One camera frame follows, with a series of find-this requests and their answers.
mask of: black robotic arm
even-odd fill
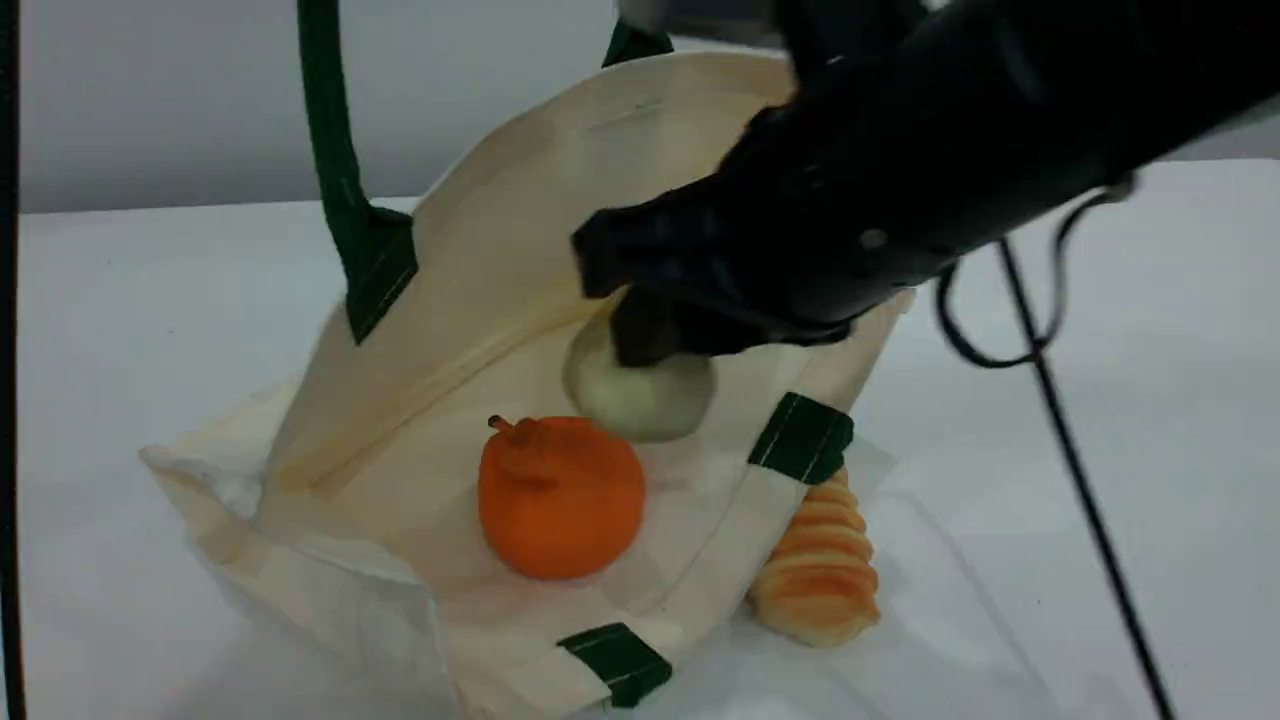
[[[795,96],[710,177],[573,236],[588,296],[632,287],[613,316],[627,365],[841,340],[897,288],[1280,94],[1258,0],[739,8],[769,13]]]

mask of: croissant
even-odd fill
[[[841,468],[809,491],[748,598],[762,624],[812,647],[836,647],[879,621],[867,521]]]

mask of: plastic fruit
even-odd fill
[[[625,441],[586,418],[489,419],[480,525],[512,570],[541,580],[590,575],[636,538],[644,471]]]
[[[605,430],[634,442],[667,442],[698,429],[716,370],[696,355],[673,355],[650,368],[618,364],[605,304],[577,333],[564,357],[564,393]]]

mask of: white wall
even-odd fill
[[[417,195],[474,140],[593,72],[611,0],[348,0],[366,190]],[[27,211],[317,195],[293,0],[29,0]],[[1280,119],[1190,156],[1280,158]]]

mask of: green strap tab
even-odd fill
[[[666,35],[649,35],[620,19],[613,26],[613,36],[609,37],[609,49],[604,53],[604,64],[602,67],[608,68],[609,65],[626,63],[627,60],[664,55],[673,50],[671,38]]]
[[[417,273],[413,219],[375,208],[360,186],[342,73],[338,0],[298,0],[298,47],[320,199],[347,275],[347,320],[364,342]]]
[[[622,623],[600,625],[556,644],[609,685],[613,707],[632,708],[671,679],[671,662]]]
[[[764,425],[748,462],[806,486],[827,482],[845,464],[854,421],[840,410],[788,392]]]

